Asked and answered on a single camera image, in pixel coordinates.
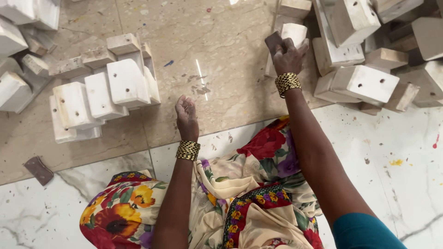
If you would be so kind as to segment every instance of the sandpaper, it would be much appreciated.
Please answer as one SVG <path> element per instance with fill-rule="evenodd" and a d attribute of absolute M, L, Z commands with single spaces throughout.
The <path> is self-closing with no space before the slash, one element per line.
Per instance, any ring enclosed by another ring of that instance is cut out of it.
<path fill-rule="evenodd" d="M 29 159 L 24 166 L 42 186 L 45 186 L 54 177 L 54 173 L 40 161 L 38 156 Z"/>

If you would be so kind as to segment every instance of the floral saree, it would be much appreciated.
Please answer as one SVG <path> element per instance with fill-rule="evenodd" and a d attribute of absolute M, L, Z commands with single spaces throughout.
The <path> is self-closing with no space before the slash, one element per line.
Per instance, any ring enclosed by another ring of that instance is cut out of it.
<path fill-rule="evenodd" d="M 123 172 L 86 207 L 83 235 L 98 249 L 150 248 L 168 183 Z M 191 184 L 189 249 L 321 249 L 322 211 L 298 167 L 289 118 L 244 147 L 197 160 Z"/>

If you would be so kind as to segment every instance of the gold bangle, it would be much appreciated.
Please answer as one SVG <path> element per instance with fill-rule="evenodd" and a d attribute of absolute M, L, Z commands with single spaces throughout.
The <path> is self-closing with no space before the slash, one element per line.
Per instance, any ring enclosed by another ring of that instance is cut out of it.
<path fill-rule="evenodd" d="M 280 93 L 280 97 L 284 98 L 284 92 L 292 88 L 300 88 L 299 79 L 295 73 L 285 73 L 277 77 L 276 79 L 277 90 Z"/>
<path fill-rule="evenodd" d="M 180 141 L 179 148 L 177 149 L 176 158 L 188 159 L 196 161 L 198 152 L 200 151 L 200 144 L 192 141 Z"/>

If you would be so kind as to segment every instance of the yellow paint splatter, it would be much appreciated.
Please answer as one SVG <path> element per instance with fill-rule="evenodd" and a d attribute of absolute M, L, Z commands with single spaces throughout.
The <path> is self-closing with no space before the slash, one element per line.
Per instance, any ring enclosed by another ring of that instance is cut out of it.
<path fill-rule="evenodd" d="M 392 165 L 392 166 L 401 166 L 401 164 L 403 163 L 403 160 L 402 159 L 398 159 L 398 160 L 394 160 L 394 161 L 389 161 L 389 163 Z"/>

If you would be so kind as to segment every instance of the paint splatter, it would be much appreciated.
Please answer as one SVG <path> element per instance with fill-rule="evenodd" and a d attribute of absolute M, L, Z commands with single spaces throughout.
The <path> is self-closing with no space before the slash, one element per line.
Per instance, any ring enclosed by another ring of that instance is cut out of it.
<path fill-rule="evenodd" d="M 437 134 L 437 140 L 435 141 L 435 144 L 432 146 L 434 149 L 437 148 L 437 143 L 439 142 L 440 134 Z"/>
<path fill-rule="evenodd" d="M 174 61 L 171 60 L 170 62 L 166 63 L 166 65 L 164 65 L 164 66 L 169 66 L 169 65 L 172 65 L 173 63 L 174 63 Z"/>
<path fill-rule="evenodd" d="M 401 164 L 403 163 L 403 160 L 402 160 L 402 159 L 393 160 L 392 162 L 389 161 L 389 163 L 390 163 L 392 166 L 401 166 Z"/>

